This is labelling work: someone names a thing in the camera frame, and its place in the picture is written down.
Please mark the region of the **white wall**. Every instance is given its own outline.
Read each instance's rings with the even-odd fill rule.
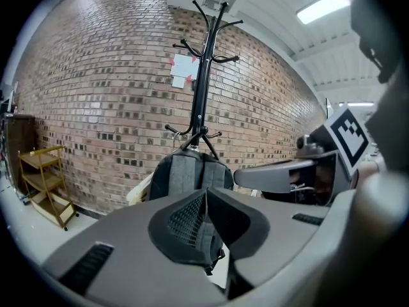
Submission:
[[[31,37],[42,23],[44,18],[51,12],[51,10],[62,0],[43,0],[31,13],[29,18],[24,23],[16,38],[16,44],[7,65],[4,69],[3,78],[1,80],[0,88],[3,90],[3,97],[7,99],[13,89],[13,79],[20,59],[25,51]]]

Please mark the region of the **ceiling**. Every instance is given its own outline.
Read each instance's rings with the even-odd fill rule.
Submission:
[[[207,14],[218,14],[227,1],[224,20],[243,19],[239,25],[279,53],[319,97],[339,102],[377,102],[384,86],[377,67],[358,48],[359,38],[350,26],[350,7],[307,25],[296,12],[317,0],[197,0]],[[194,10],[192,0],[168,0]]]

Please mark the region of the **black slot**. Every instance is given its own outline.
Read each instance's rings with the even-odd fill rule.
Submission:
[[[112,246],[96,243],[59,281],[83,295],[113,250]]]
[[[322,217],[315,217],[315,216],[310,216],[310,215],[305,215],[305,214],[295,214],[293,216],[293,219],[303,222],[303,223],[308,223],[312,225],[321,225],[322,221],[324,220]]]

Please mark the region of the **black mesh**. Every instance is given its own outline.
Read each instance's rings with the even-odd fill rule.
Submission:
[[[183,243],[195,247],[199,228],[205,218],[205,197],[199,197],[173,213],[167,222],[170,232]]]

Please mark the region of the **black metal coat rack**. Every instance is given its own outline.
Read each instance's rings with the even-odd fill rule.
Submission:
[[[203,138],[205,143],[208,145],[212,154],[214,154],[216,159],[219,159],[217,152],[215,151],[212,144],[209,142],[209,139],[215,138],[217,136],[221,136],[222,132],[215,133],[211,136],[208,136],[208,128],[205,126],[205,114],[206,114],[206,102],[207,102],[207,94],[209,89],[209,78],[210,78],[210,67],[212,66],[212,62],[216,63],[228,63],[229,61],[238,61],[239,57],[225,57],[225,56],[215,56],[215,44],[216,44],[216,36],[217,33],[228,26],[232,26],[235,24],[243,23],[242,20],[237,22],[227,23],[220,26],[220,22],[222,20],[223,14],[228,7],[228,3],[222,3],[220,7],[220,13],[217,17],[212,17],[212,20],[209,24],[209,20],[205,13],[202,11],[196,0],[193,0],[194,5],[200,11],[204,20],[206,21],[206,28],[207,34],[204,40],[202,51],[199,52],[197,49],[192,48],[187,42],[186,39],[180,40],[182,45],[174,44],[173,47],[181,48],[181,49],[188,49],[189,52],[199,58],[199,70],[197,71],[197,79],[196,79],[196,88],[194,91],[193,96],[193,104],[192,104],[192,114],[190,116],[190,124],[188,129],[185,132],[177,131],[176,129],[172,128],[170,125],[166,125],[165,129],[170,130],[171,132],[175,133],[175,135],[185,135],[192,131],[192,137],[188,139],[184,144],[182,144],[181,149],[186,149],[188,146],[192,145],[193,150],[198,151],[199,140]]]

